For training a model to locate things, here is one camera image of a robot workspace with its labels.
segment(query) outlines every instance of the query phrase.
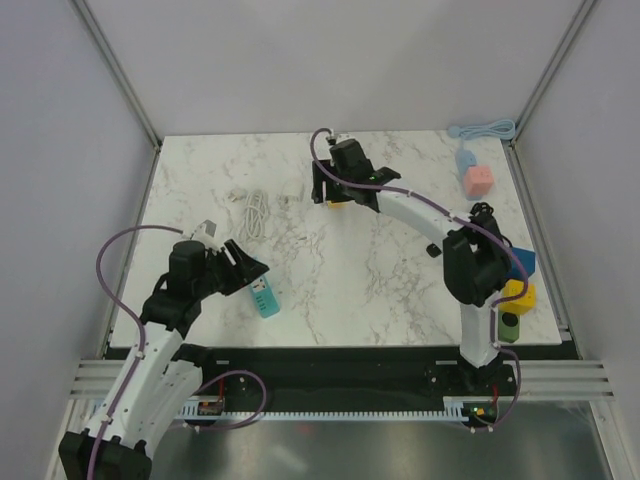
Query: white wall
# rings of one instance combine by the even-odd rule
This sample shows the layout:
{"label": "white wall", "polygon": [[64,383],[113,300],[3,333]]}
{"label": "white wall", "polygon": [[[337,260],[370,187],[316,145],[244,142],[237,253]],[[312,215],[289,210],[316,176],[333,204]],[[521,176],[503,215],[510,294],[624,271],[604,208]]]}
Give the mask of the white wall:
{"label": "white wall", "polygon": [[41,480],[152,156],[66,0],[0,3],[0,85],[0,476]]}
{"label": "white wall", "polygon": [[601,2],[521,151],[573,326],[640,452],[640,2]]}
{"label": "white wall", "polygon": [[162,135],[516,117],[580,0],[88,0]]}

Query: marble tabletop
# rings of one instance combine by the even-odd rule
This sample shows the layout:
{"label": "marble tabletop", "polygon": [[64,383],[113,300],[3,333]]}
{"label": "marble tabletop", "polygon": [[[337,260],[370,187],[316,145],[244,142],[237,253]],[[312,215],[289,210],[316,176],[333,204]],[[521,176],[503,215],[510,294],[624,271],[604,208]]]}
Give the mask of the marble tabletop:
{"label": "marble tabletop", "polygon": [[[445,132],[363,132],[360,141],[376,168],[400,172],[415,190],[452,209],[469,211],[457,178],[458,141]],[[270,215],[261,242],[241,244],[267,263],[281,305],[263,319],[250,293],[214,295],[187,341],[206,346],[311,347],[454,345],[460,342],[460,311],[442,279],[442,259],[432,259],[429,241],[401,222],[355,204],[330,209],[311,195],[310,134],[167,137],[162,147],[143,224],[192,228],[205,219],[218,226],[222,244],[238,238],[244,202],[234,188],[262,189]],[[502,145],[482,138],[465,143],[481,165],[491,167],[492,191],[502,233],[516,246],[532,248]],[[321,158],[328,158],[324,141]],[[304,186],[301,202],[284,203],[283,189]],[[128,267],[123,300],[140,311],[179,236],[145,231]],[[520,344],[558,344],[560,335],[538,266],[531,278],[537,305],[522,317]],[[135,326],[119,312],[112,347],[130,346]]]}

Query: light blue cord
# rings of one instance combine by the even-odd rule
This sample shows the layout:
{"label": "light blue cord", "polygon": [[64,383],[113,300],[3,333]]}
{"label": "light blue cord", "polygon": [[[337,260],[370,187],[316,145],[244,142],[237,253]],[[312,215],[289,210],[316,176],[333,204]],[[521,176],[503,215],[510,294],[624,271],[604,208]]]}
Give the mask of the light blue cord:
{"label": "light blue cord", "polygon": [[513,120],[505,118],[487,125],[469,125],[468,127],[452,126],[447,129],[451,138],[460,138],[462,141],[473,140],[480,137],[495,137],[500,140],[511,140],[516,134],[516,124]]}

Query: pink cube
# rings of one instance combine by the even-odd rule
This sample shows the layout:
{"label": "pink cube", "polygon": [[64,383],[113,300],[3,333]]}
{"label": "pink cube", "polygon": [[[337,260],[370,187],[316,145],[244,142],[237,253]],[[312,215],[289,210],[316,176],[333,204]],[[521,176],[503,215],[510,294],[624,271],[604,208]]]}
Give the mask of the pink cube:
{"label": "pink cube", "polygon": [[469,167],[462,181],[464,189],[469,197],[486,195],[493,186],[493,174],[486,165]]}

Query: gray floor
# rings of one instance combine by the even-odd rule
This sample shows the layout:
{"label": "gray floor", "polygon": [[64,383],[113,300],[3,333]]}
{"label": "gray floor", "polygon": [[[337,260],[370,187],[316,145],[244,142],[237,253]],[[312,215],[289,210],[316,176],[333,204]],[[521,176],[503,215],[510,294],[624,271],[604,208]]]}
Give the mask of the gray floor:
{"label": "gray floor", "polygon": [[521,404],[492,434],[434,423],[261,422],[172,431],[154,480],[610,479],[588,407]]}

